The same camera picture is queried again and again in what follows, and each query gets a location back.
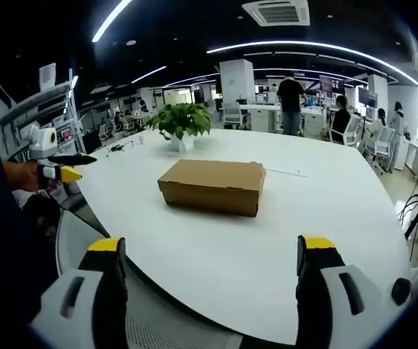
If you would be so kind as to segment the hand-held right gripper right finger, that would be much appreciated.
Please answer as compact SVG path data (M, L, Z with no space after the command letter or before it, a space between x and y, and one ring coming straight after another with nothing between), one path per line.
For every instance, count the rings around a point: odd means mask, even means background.
M367 348L379 331L379 289L326 238L298 237L296 300L296 348Z

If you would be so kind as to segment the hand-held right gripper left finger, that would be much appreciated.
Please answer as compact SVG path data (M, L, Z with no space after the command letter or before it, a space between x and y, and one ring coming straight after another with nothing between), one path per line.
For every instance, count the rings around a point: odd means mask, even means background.
M128 347L125 259L123 237L100 239L43 293L31 328L49 348Z

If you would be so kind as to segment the person's left hand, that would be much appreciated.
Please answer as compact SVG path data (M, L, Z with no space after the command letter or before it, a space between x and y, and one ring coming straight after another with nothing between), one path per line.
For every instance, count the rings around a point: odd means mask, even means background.
M36 161L22 163L4 161L3 168L12 190L36 192L52 184L50 179L39 177L39 166Z

